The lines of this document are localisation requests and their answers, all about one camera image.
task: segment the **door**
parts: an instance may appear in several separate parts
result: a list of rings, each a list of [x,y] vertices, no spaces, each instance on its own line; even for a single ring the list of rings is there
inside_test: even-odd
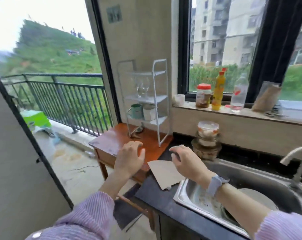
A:
[[[72,203],[46,159],[37,160],[43,154],[7,95],[0,82],[0,239],[16,240],[51,226]]]

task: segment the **yellow bottle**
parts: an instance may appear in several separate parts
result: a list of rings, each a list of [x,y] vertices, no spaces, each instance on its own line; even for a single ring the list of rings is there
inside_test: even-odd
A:
[[[224,71],[219,72],[217,76],[217,81],[215,82],[215,88],[213,91],[213,100],[212,100],[212,110],[219,110],[223,98],[225,76]]]

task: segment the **sink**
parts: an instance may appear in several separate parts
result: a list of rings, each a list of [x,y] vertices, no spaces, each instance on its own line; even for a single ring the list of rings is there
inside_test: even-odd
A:
[[[279,210],[302,215],[302,194],[289,188],[290,179],[249,168],[222,159],[205,162],[209,170],[230,179],[236,188],[250,188],[269,197]],[[227,228],[249,238],[247,232],[225,214],[224,208],[215,198],[210,197],[200,185],[192,180],[180,182],[174,200]]]

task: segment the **white metal rack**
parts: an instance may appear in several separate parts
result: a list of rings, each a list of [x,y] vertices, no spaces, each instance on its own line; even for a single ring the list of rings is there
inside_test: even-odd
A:
[[[124,95],[123,90],[122,90],[122,85],[121,85],[121,80],[120,80],[120,72],[119,72],[119,66],[120,64],[123,63],[132,63],[132,68],[133,71],[132,72],[126,72],[126,74],[129,74],[131,76],[152,76],[153,77],[153,88],[154,88],[154,95],[153,96],[146,96],[146,97],[139,97],[138,94],[130,94],[130,95]],[[157,63],[165,63],[165,70],[164,71],[155,71],[155,65]],[[144,119],[134,119],[132,118],[127,110],[125,113],[125,117],[126,117],[126,123],[128,126],[128,132],[129,132],[129,137],[132,136],[132,134],[139,128],[137,127],[136,129],[134,129],[132,132],[130,131],[129,128],[129,118],[132,120],[136,120],[141,122],[141,126],[143,126],[143,123],[148,123],[148,124],[153,124],[157,126],[157,133],[158,133],[158,143],[159,143],[159,147],[161,146],[161,144],[163,143],[163,141],[165,140],[165,138],[169,135],[170,132],[170,128],[168,128],[168,132],[166,133],[166,135],[164,136],[164,138],[160,139],[160,125],[168,118],[170,117],[170,108],[169,108],[169,79],[168,79],[168,65],[167,65],[167,59],[159,59],[159,60],[154,60],[153,61],[153,65],[152,65],[152,71],[151,72],[138,72],[136,69],[136,63],[135,60],[124,60],[124,61],[120,61],[117,64],[117,73],[118,73],[118,80],[119,80],[119,84],[120,84],[120,89],[121,89],[121,97],[122,97],[122,102],[125,105],[125,100],[133,100],[133,101],[137,101],[139,103],[146,103],[146,104],[153,104],[155,106],[155,113],[156,113],[156,119],[152,120],[152,121],[146,121]],[[165,74],[166,76],[166,95],[157,95],[156,94],[156,88],[155,88],[155,77]],[[166,100],[167,102],[167,115],[166,116],[161,116],[159,117],[158,114],[158,103],[162,102]]]

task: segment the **sink rim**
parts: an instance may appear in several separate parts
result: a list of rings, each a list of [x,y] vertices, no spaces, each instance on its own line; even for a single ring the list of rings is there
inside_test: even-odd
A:
[[[245,171],[249,171],[250,173],[255,173],[255,174],[259,174],[261,176],[264,177],[268,177],[271,180],[276,180],[286,186],[289,185],[289,183],[291,182],[291,179],[276,175],[276,174],[272,174],[272,173],[268,173],[259,169],[255,169],[255,168],[251,168],[248,166],[244,166],[241,164],[237,164],[237,163],[233,163],[233,162],[229,162],[229,161],[225,161],[223,159],[215,159],[214,161],[207,161],[205,162],[206,164],[224,164],[226,166],[229,167],[233,167],[233,168],[237,168],[237,169],[241,169],[241,170],[245,170]],[[185,179],[183,181],[180,182],[178,189],[173,197],[173,200],[193,211],[195,211],[196,213],[209,218],[212,221],[217,222],[218,224],[221,224],[222,226],[228,228],[229,230],[232,230],[238,234],[241,234],[244,237],[250,238],[249,234],[241,227],[238,227],[228,221],[226,221],[225,219],[219,218],[217,216],[215,216],[214,214],[211,214],[203,209],[201,209],[200,207],[198,207],[196,204],[194,204],[188,197],[188,195],[186,194],[186,186],[188,185],[189,179]],[[288,188],[288,190],[293,193],[295,195],[295,197],[297,198],[297,200],[300,203],[300,206],[302,208],[302,195],[290,190]]]

